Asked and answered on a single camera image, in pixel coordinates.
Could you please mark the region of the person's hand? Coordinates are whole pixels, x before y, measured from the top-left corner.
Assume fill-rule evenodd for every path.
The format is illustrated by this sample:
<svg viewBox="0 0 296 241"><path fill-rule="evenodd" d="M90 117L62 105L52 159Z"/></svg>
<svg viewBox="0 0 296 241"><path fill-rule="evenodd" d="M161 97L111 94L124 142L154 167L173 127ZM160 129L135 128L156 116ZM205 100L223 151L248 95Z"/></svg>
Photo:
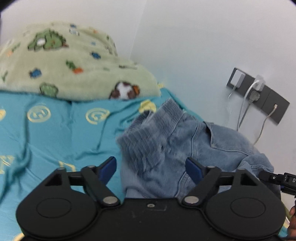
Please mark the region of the person's hand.
<svg viewBox="0 0 296 241"><path fill-rule="evenodd" d="M296 236L296 216L295 216L295 206L293 206L290 210L290 225L287 229L287 233L289 237Z"/></svg>

